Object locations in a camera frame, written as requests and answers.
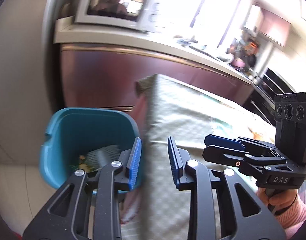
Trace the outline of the right hand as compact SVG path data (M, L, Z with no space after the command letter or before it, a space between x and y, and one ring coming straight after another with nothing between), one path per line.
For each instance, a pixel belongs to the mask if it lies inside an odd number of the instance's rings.
M265 188L258 188L256 195L264 203L265 206L271 205L276 207L275 215L286 212L297 199L298 191L295 189L286 190L274 196L268 197Z

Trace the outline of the pink sleeve forearm right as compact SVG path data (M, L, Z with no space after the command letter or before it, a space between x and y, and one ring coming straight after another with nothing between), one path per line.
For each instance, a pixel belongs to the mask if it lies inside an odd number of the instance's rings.
M287 239L291 239L306 220L306 204L296 195L293 204L276 219L284 228Z

